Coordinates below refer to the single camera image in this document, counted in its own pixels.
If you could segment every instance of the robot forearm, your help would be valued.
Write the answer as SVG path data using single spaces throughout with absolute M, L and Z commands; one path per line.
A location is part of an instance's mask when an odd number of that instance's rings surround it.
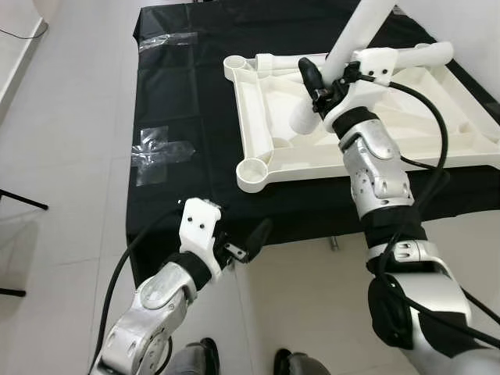
M 188 199 L 180 224 L 180 252 L 136 290 L 132 306 L 111 328 L 91 375 L 152 375 L 168 338 L 180 326 L 188 306 L 208 282 L 216 282 L 233 259 L 250 262 L 259 253 L 272 224 L 264 220 L 244 248 L 213 237 L 220 207 L 199 198 Z
M 469 304 L 435 245 L 427 240 L 419 212 L 412 206 L 398 146 L 382 122 L 365 107 L 358 107 L 340 116 L 333 128 L 370 249 L 370 272 L 377 275 L 380 256 L 404 220 L 407 224 L 387 265 L 391 286 L 435 314 L 467 326 Z M 400 348 L 420 373 L 500 373 L 498 351 L 409 307 L 378 277 L 370 285 L 368 300 L 376 334 Z

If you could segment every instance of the gray trousers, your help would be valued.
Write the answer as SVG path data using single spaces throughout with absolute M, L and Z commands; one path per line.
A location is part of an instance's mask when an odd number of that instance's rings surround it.
M 290 375 L 330 375 L 319 361 L 303 353 L 288 357 Z M 205 351 L 201 345 L 187 346 L 166 367 L 165 375 L 206 375 Z

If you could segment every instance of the white plastic tray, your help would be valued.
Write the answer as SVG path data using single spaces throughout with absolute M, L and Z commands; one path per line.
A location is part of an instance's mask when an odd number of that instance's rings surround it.
M 347 175 L 335 134 L 317 127 L 301 135 L 288 125 L 293 108 L 307 97 L 298 69 L 258 72 L 255 59 L 235 55 L 225 58 L 223 65 L 225 77 L 234 84 L 240 120 L 245 158 L 236 176 L 241 190 L 256 193 L 272 182 Z M 445 66 L 404 69 L 392 80 L 421 92 L 441 112 L 449 134 L 447 167 L 500 169 L 500 126 Z M 388 88 L 373 111 L 405 157 L 436 163 L 441 146 L 438 125 L 423 104 Z

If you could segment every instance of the black cable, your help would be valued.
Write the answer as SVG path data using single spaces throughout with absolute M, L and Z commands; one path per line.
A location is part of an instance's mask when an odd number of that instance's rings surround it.
M 406 164 L 411 164 L 412 166 L 418 166 L 419 168 L 424 168 L 426 170 L 433 170 L 436 168 L 435 166 L 432 166 L 431 164 L 426 164 L 425 162 L 417 162 L 416 160 L 408 159 L 403 155 L 401 155 L 401 160 L 403 162 L 405 162 Z
M 417 162 L 416 160 L 408 159 L 408 158 L 406 158 L 403 155 L 401 156 L 401 160 L 404 163 L 410 164 L 412 166 L 418 166 L 419 168 L 424 168 L 426 170 L 434 170 L 436 168 L 435 166 L 432 166 L 430 164 L 426 164 L 425 162 Z M 434 196 L 436 196 L 436 194 L 439 191 L 441 191 L 442 188 L 444 188 L 446 186 L 446 184 L 450 181 L 450 179 L 451 179 L 450 173 L 447 170 L 443 170 L 443 173 L 441 174 L 441 180 L 439 181 L 439 184 L 436 186 L 436 188 L 432 192 L 432 197 L 430 197 L 427 201 L 429 202 Z M 422 210 L 424 210 L 425 206 L 426 206 L 425 204 L 421 205 L 420 208 Z
M 163 361 L 162 365 L 155 371 L 155 375 L 160 375 L 164 371 L 166 365 L 169 364 L 170 357 L 172 356 L 172 350 L 173 350 L 173 340 L 172 340 L 172 336 L 170 336 L 169 337 L 169 352 L 166 353 L 166 358 Z
M 476 297 L 471 295 L 468 291 L 462 288 L 463 294 L 466 298 L 471 301 L 474 305 L 476 305 L 483 313 L 492 318 L 496 323 L 500 324 L 500 316 L 495 314 L 492 310 L 490 310 L 483 302 L 478 300 Z
M 359 79 L 361 80 L 367 80 L 369 82 L 374 82 L 373 77 L 369 76 L 361 76 Z M 428 201 L 432 198 L 432 191 L 436 188 L 437 184 L 439 183 L 439 180 L 441 179 L 441 175 L 443 173 L 443 168 L 445 166 L 446 162 L 446 156 L 448 154 L 448 132 L 446 129 L 446 124 L 445 121 L 443 120 L 443 117 L 439 113 L 438 109 L 435 107 L 435 105 L 424 95 L 420 94 L 418 91 L 413 90 L 410 87 L 407 87 L 402 84 L 396 84 L 395 82 L 391 82 L 389 84 L 390 88 L 395 88 L 397 90 L 403 91 L 417 99 L 419 99 L 434 115 L 437 125 L 439 126 L 439 131 L 441 134 L 441 152 L 439 155 L 439 160 L 437 161 L 437 165 L 433 169 L 433 173 L 430 175 L 430 179 L 428 180 L 425 188 L 423 191 L 420 193 L 419 197 L 415 200 L 413 203 L 414 206 L 417 208 L 422 208 L 422 206 L 426 205 Z M 460 326 L 458 324 L 455 324 L 453 322 L 450 322 L 449 320 L 443 318 L 442 316 L 439 316 L 436 314 L 434 311 L 429 310 L 427 307 L 413 301 L 411 298 L 408 298 L 406 295 L 404 295 L 402 292 L 400 292 L 396 287 L 392 287 L 391 282 L 387 278 L 387 274 L 385 273 L 385 270 L 387 268 L 388 260 L 389 257 L 391 256 L 394 246 L 398 242 L 399 238 L 401 237 L 401 234 L 403 230 L 405 229 L 405 225 L 407 223 L 407 216 L 404 216 L 399 228 L 396 230 L 396 232 L 393 234 L 389 242 L 387 243 L 387 246 L 380 256 L 379 264 L 378 264 L 378 270 L 377 270 L 377 276 L 384 282 L 384 285 L 386 288 L 396 297 L 400 298 L 402 301 L 404 301 L 407 305 L 411 306 L 415 310 L 419 311 L 420 313 L 428 316 L 432 320 L 435 320 L 443 325 L 445 325 L 448 328 L 452 328 L 454 330 L 457 330 L 458 332 L 471 336 L 472 338 L 476 338 L 478 340 L 481 340 L 482 342 L 485 342 L 491 346 L 494 346 L 496 348 L 500 348 L 500 340 L 498 340 L 496 337 L 492 337 L 488 334 L 485 334 L 483 332 L 480 332 L 478 330 L 475 330 L 471 327 L 468 326 Z
M 101 351 L 101 348 L 102 348 L 102 342 L 104 341 L 104 333 L 105 333 L 105 329 L 106 329 L 106 322 L 108 320 L 109 306 L 111 305 L 111 297 L 113 296 L 113 291 L 115 289 L 116 282 L 118 281 L 118 276 L 120 275 L 120 272 L 123 268 L 123 265 L 127 261 L 129 255 L 132 253 L 132 251 L 144 239 L 146 234 L 148 234 L 148 232 L 155 225 L 160 223 L 163 219 L 165 219 L 171 213 L 172 213 L 171 210 L 162 213 L 155 220 L 153 220 L 149 225 L 144 227 L 141 230 L 141 232 L 139 232 L 137 237 L 128 245 L 127 249 L 122 254 L 122 256 L 120 257 L 120 260 L 116 264 L 115 270 L 113 271 L 111 279 L 109 280 L 108 289 L 106 291 L 106 295 L 104 297 L 104 303 L 102 305 L 101 323 L 99 324 L 97 344 L 95 345 L 94 359 L 92 360 L 91 367 L 94 365 L 95 360 L 97 359 L 97 356 L 99 355 L 99 352 Z
M 4 34 L 7 34 L 7 35 L 10 35 L 11 37 L 15 37 L 15 38 L 18 38 L 18 39 L 23 39 L 24 41 L 26 40 L 29 40 L 29 39 L 37 39 L 39 37 L 41 37 L 43 34 L 45 34 L 45 31 L 48 30 L 48 23 L 45 24 L 45 29 L 43 31 L 40 32 L 40 34 L 38 35 L 34 35 L 33 37 L 20 37 L 19 35 L 15 35 L 13 33 L 9 33 L 8 31 L 5 31 L 3 29 L 0 29 L 0 32 L 4 33 Z

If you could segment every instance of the black band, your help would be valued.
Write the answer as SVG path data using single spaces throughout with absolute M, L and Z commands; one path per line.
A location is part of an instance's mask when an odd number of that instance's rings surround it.
M 399 293 L 404 294 L 395 278 L 387 275 Z M 412 314 L 408 305 L 394 296 L 384 282 L 375 277 L 368 288 L 368 306 L 375 334 L 387 345 L 413 349 Z
M 352 127 L 367 120 L 378 120 L 378 116 L 367 107 L 356 107 L 342 113 L 332 124 L 338 139 L 342 139 Z
M 395 205 L 368 212 L 361 219 L 368 248 L 387 244 L 392 235 L 399 229 L 401 222 L 405 227 L 400 240 L 427 240 L 418 209 L 410 205 Z
M 191 275 L 197 291 L 200 291 L 212 278 L 206 264 L 192 252 L 174 252 L 168 261 L 178 264 Z
M 467 327 L 466 316 L 461 312 L 434 311 L 433 314 L 458 326 Z M 471 336 L 447 327 L 422 313 L 419 314 L 419 322 L 423 336 L 430 346 L 449 358 L 469 350 L 486 348 L 476 343 Z

